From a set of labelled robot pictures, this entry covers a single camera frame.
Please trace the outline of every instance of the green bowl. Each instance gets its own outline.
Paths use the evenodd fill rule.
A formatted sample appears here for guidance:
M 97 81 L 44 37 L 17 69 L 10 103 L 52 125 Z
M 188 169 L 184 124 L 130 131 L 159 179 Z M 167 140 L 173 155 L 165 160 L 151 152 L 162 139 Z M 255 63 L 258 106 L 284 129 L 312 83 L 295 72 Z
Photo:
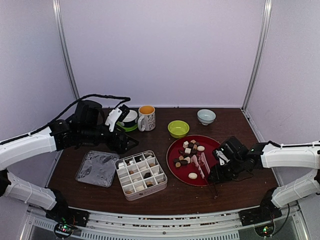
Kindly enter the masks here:
M 168 130 L 173 138 L 180 139 L 187 135 L 190 127 L 185 121 L 176 120 L 169 123 Z

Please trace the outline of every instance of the white bowl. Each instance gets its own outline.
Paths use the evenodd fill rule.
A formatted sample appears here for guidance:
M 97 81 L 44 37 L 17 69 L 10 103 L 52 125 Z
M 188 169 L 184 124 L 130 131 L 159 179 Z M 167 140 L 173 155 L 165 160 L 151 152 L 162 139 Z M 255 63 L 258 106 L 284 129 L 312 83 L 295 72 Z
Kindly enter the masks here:
M 197 113 L 198 120 L 203 125 L 212 124 L 213 121 L 216 119 L 216 114 L 209 110 L 209 109 L 201 109 Z

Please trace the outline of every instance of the wooden table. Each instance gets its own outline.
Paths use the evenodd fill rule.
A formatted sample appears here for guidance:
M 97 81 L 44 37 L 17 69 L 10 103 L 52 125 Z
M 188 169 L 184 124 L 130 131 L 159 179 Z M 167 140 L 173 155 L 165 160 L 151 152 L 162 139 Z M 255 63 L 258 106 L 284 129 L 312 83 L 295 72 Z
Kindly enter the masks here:
M 117 176 L 114 177 L 113 184 L 109 188 L 77 182 L 75 175 L 84 155 L 89 150 L 108 152 L 104 144 L 91 148 L 64 150 L 48 187 L 60 190 L 71 207 L 121 214 L 196 214 L 259 205 L 265 192 L 278 186 L 271 169 L 254 170 L 254 177 L 244 181 L 218 184 L 216 186 L 219 193 L 217 199 L 213 199 L 208 187 L 187 185 L 176 179 L 168 169 L 166 153 L 175 139 L 169 135 L 167 126 L 173 120 L 186 121 L 190 126 L 190 135 L 205 135 L 220 143 L 232 135 L 248 148 L 257 142 L 240 109 L 213 109 L 217 116 L 216 121 L 208 126 L 199 123 L 198 110 L 197 108 L 157 108 L 156 128 L 153 131 L 135 130 L 129 133 L 140 143 L 139 146 L 121 157 L 153 150 L 168 176 L 166 189 L 141 199 L 128 201 L 122 192 Z

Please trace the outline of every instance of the mug handle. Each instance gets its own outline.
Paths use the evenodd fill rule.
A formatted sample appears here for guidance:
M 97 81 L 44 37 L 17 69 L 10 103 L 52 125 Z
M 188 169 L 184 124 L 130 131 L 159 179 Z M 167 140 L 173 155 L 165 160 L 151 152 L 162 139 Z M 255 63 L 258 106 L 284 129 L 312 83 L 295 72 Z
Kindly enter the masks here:
M 144 130 L 146 130 L 146 119 L 144 115 L 139 117 L 137 124 L 138 124 L 139 131 L 143 132 Z

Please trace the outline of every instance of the red plate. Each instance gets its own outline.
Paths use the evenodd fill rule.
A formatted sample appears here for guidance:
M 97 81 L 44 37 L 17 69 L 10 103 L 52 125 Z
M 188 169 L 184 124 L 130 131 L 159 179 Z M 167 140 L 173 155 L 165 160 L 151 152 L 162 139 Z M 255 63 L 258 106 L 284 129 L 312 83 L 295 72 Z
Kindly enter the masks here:
M 207 136 L 189 135 L 189 136 L 180 138 L 171 144 L 171 146 L 168 149 L 168 152 L 166 153 L 166 164 L 168 165 L 172 174 L 180 181 L 192 186 L 203 187 L 207 185 L 207 182 L 206 180 L 202 179 L 198 168 L 193 163 L 189 163 L 187 166 L 181 166 L 179 168 L 176 168 L 174 164 L 174 159 L 177 159 L 180 156 L 180 153 L 178 152 L 178 150 L 184 151 L 185 150 L 183 148 L 184 142 L 188 141 L 190 143 L 191 140 L 196 140 L 197 142 L 200 143 L 201 146 L 204 146 L 205 158 L 210 169 L 211 167 L 213 167 L 218 163 L 218 161 L 213 156 L 212 152 L 214 149 L 220 146 L 220 143 L 218 143 L 216 140 Z M 206 167 L 202 166 L 201 169 L 205 175 L 205 178 L 207 178 L 209 174 L 206 170 Z M 196 173 L 198 177 L 196 179 L 190 179 L 188 177 L 189 173 Z

